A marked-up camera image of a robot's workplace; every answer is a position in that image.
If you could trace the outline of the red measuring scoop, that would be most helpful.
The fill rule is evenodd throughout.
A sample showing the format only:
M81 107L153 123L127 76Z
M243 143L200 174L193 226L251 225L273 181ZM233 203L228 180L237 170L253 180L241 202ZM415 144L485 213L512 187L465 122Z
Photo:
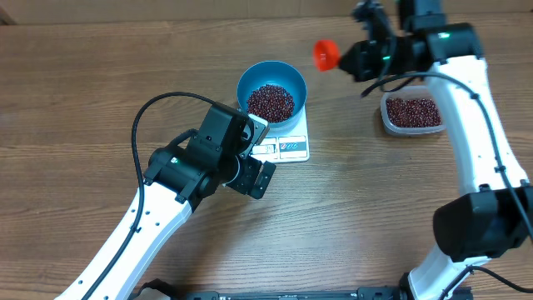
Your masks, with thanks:
M337 44L329 39L319 40L313 48L313 60L320 72L332 70L338 66L341 54Z

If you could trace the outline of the blue bowl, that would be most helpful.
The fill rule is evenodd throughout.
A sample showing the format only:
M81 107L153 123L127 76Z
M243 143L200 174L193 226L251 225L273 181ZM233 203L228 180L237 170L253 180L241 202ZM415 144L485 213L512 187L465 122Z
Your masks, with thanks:
M307 85L300 72L286 62L263 61L249 67L238 81L237 102L240 109L247 113L247 99L252 91L267 84L282 86L293 96L295 108L291 117L305 106Z

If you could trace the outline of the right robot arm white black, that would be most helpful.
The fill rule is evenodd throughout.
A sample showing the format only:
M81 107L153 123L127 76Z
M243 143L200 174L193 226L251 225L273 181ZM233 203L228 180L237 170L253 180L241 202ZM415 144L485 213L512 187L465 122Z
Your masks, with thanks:
M379 2L359 2L352 15L368 38L338 66L374 89L419 78L436 102L460 196L435 211L436 245L401 282L410 299L449 299L471 273L531 239L532 186L506 139L475 29L447 22L437 1L401 1L398 10L401 36Z

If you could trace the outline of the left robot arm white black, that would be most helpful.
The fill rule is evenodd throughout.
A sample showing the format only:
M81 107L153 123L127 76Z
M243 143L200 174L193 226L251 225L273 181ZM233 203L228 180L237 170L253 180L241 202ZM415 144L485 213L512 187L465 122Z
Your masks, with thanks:
M121 222L61 299L126 299L168 238L219 186L260 199L275 164L250 151L268 126L221 103L202 125L158 148Z

